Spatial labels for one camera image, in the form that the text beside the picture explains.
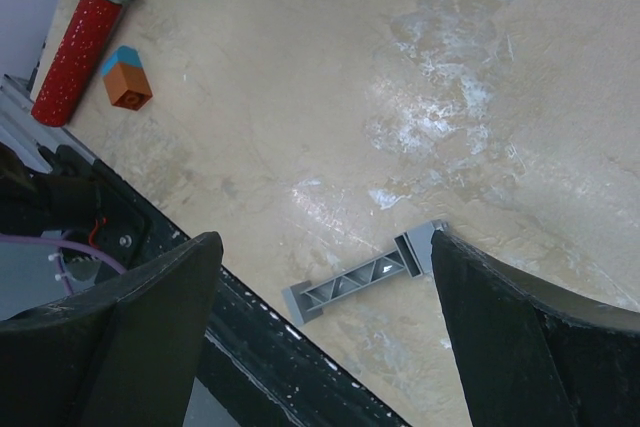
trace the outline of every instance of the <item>red microphone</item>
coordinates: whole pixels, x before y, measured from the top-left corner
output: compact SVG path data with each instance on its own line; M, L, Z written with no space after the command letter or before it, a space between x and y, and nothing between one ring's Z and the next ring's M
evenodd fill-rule
M71 118L127 1L80 0L33 104L38 122L62 127Z

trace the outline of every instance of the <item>screw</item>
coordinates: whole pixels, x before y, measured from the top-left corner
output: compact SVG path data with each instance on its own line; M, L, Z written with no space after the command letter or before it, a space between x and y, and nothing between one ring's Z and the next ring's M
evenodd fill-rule
M129 248L131 247L132 243L133 240L131 240L130 235L123 235L122 237L120 237L120 247Z

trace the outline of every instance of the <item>gray plastic part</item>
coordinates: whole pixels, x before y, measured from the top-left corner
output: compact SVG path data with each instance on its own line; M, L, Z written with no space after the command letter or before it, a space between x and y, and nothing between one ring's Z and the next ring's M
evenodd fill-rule
M446 230L441 220L427 222L395 238L396 250L375 257L315 286L304 281L282 291L293 323L301 326L322 315L322 308L400 272L419 277L432 271L431 237Z

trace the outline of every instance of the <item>table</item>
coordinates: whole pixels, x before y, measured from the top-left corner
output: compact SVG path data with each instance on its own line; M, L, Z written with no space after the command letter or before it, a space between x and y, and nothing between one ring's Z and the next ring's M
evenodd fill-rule
M38 92L77 0L60 0ZM325 279L445 218L501 260L638 310L638 0L135 0L70 130L287 316ZM413 425L469 418L431 278L302 328Z

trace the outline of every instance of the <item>blue block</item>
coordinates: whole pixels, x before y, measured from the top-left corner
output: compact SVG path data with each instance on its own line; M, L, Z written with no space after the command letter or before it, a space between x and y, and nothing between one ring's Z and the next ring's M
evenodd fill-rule
M142 62L140 62L140 56L136 49L123 45L118 47L111 57L102 66L102 76L104 77L118 62L133 65L134 67L142 68Z

